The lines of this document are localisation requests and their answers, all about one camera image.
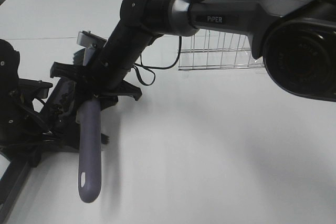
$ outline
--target piper logo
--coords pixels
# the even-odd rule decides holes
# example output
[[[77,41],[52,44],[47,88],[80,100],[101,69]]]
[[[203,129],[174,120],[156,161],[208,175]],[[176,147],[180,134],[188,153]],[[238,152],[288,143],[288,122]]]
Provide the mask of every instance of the piper logo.
[[[211,23],[222,23],[223,18],[218,16],[208,16],[207,21]]]

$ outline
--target lavender plastic handle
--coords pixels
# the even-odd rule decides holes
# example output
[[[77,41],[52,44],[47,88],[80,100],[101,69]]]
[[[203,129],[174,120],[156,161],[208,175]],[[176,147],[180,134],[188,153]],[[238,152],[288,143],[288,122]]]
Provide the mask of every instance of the lavender plastic handle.
[[[80,145],[78,191],[82,201],[93,202],[101,188],[100,102],[93,98],[79,108]]]

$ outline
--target white table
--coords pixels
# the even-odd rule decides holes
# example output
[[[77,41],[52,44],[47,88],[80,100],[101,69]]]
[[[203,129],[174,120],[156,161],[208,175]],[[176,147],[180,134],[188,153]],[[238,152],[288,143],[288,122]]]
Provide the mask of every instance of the white table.
[[[22,78],[56,83],[52,62],[71,62],[79,30],[109,36],[120,2],[7,0],[0,37],[21,52]],[[176,44],[161,38],[146,60],[168,65]],[[32,170],[8,224],[334,223],[334,103],[290,95],[255,70],[157,75],[138,102],[121,98],[102,113],[111,142],[99,198],[80,201],[78,154],[52,154]],[[127,80],[138,85],[134,72]]]

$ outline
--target wire basket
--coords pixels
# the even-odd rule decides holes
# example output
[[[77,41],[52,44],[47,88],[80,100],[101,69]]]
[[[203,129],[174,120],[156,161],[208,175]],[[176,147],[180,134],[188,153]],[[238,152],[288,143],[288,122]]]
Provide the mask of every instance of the wire basket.
[[[183,40],[179,70],[262,68],[245,35],[200,30]]]

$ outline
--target robotic arm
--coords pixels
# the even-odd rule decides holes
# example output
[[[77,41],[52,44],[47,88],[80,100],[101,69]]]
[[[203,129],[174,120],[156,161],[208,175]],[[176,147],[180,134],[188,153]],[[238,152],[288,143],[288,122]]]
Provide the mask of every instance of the robotic arm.
[[[100,134],[100,111],[120,95],[140,98],[141,90],[124,77],[142,51],[165,34],[191,36],[211,29],[247,35],[253,57],[264,58],[281,88],[336,101],[336,1],[326,1],[123,0],[120,21],[107,41],[83,31],[78,44],[85,49],[75,54],[74,65],[53,64],[50,76],[61,78],[40,113],[32,100],[46,98],[51,84],[18,79],[19,54],[2,42],[7,51],[0,68],[10,66],[10,72],[0,77],[11,75],[13,83],[1,91],[1,153],[11,164],[0,181],[0,222],[44,151],[79,152],[80,197],[84,202],[98,197],[100,144],[107,143]]]

